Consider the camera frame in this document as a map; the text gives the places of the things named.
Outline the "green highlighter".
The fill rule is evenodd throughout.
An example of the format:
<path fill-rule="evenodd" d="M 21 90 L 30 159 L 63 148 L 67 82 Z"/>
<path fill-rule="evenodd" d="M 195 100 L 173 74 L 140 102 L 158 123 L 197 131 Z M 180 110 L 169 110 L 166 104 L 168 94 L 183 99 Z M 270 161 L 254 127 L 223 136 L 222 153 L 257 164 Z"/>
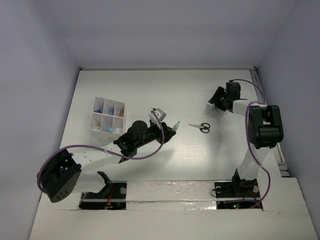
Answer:
<path fill-rule="evenodd" d="M 180 121 L 178 121 L 178 122 L 172 127 L 172 130 L 173 130 L 174 132 L 176 132 L 176 131 L 178 130 L 178 128 L 179 128 L 179 125 L 180 125 Z"/>

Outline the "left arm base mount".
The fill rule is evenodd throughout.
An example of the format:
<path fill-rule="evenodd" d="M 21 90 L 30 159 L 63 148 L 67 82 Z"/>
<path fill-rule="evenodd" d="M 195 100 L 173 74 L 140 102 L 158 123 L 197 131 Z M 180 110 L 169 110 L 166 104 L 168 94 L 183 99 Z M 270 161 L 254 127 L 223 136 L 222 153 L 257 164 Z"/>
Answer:
<path fill-rule="evenodd" d="M 103 188 L 99 192 L 83 192 L 78 207 L 81 210 L 125 210 L 127 182 L 112 181 L 103 171 L 97 174 L 103 179 Z"/>

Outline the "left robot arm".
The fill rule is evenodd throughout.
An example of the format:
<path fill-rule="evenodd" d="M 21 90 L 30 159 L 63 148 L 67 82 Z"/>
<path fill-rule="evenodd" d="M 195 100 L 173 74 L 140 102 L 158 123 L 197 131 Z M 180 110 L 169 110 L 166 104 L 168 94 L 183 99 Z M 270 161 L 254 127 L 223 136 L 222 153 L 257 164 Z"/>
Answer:
<path fill-rule="evenodd" d="M 69 196 L 79 179 L 90 171 L 106 165 L 121 164 L 128 160 L 144 160 L 156 155 L 164 144 L 176 135 L 179 124 L 169 127 L 159 119 L 149 124 L 135 121 L 128 131 L 104 147 L 78 144 L 84 152 L 69 152 L 74 145 L 54 152 L 36 175 L 39 190 L 53 203 Z"/>

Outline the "black handled scissors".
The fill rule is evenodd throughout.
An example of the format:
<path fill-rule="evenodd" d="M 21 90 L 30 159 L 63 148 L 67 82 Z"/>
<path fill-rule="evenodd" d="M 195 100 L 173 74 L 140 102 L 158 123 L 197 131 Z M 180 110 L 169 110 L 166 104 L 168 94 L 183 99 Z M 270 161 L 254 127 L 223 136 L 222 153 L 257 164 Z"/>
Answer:
<path fill-rule="evenodd" d="M 201 123 L 201 124 L 188 124 L 190 127 L 194 127 L 199 129 L 202 133 L 207 134 L 210 132 L 211 125 L 209 123 Z"/>

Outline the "white divided organizer tray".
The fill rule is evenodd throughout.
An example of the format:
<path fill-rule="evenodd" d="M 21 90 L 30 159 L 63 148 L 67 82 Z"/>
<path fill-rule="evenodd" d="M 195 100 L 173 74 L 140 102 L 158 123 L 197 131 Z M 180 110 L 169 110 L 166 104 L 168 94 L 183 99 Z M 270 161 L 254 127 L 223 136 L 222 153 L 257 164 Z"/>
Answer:
<path fill-rule="evenodd" d="M 114 109 L 114 115 L 109 115 L 111 109 Z M 95 97 L 92 105 L 92 112 L 89 121 L 89 130 L 99 141 L 117 140 L 126 132 L 126 105 L 124 102 Z"/>

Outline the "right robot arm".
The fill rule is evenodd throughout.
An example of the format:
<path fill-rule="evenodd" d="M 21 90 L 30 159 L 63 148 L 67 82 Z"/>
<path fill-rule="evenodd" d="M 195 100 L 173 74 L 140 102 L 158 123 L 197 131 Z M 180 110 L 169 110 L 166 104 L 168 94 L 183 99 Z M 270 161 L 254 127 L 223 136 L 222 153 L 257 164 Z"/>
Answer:
<path fill-rule="evenodd" d="M 208 101 L 224 112 L 244 116 L 248 150 L 230 183 L 235 196 L 242 196 L 255 187 L 264 159 L 284 138 L 280 107 L 241 98 L 239 82 L 239 79 L 230 80 L 225 88 L 218 87 Z"/>

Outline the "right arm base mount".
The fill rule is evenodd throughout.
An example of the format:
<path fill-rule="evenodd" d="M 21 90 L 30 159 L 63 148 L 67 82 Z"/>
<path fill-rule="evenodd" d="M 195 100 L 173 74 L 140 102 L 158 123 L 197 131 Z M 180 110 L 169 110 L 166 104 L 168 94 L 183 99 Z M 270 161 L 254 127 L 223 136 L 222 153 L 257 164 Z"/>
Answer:
<path fill-rule="evenodd" d="M 238 170 L 235 170 L 231 181 L 218 181 L 210 195 L 217 199 L 218 209 L 262 209 L 258 181 L 241 179 Z"/>

